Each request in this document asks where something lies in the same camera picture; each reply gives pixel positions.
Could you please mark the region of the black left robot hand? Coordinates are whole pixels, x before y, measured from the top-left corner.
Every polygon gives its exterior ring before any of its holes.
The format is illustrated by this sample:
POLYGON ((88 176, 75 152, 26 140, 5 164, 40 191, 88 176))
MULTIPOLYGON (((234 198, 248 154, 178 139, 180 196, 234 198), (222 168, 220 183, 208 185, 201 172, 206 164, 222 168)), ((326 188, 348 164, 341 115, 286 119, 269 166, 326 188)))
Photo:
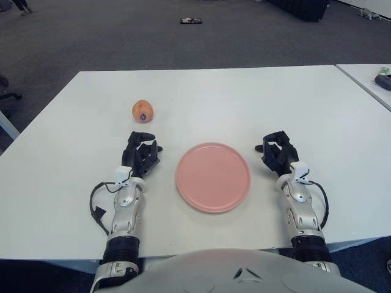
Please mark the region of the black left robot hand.
POLYGON ((122 154, 122 166, 131 167, 133 177, 145 178, 159 164, 162 150, 155 135, 133 131, 122 154))

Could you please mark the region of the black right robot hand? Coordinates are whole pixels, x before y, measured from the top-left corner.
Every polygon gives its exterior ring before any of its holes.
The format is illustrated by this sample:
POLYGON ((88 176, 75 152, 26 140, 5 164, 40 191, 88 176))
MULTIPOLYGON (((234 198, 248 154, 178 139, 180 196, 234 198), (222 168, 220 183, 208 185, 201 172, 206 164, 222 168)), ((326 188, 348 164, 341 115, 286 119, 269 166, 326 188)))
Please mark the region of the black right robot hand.
POLYGON ((290 164, 299 161, 298 153, 284 131, 264 136, 262 144, 254 149, 262 154, 261 159, 267 168, 278 176, 290 174, 290 164))

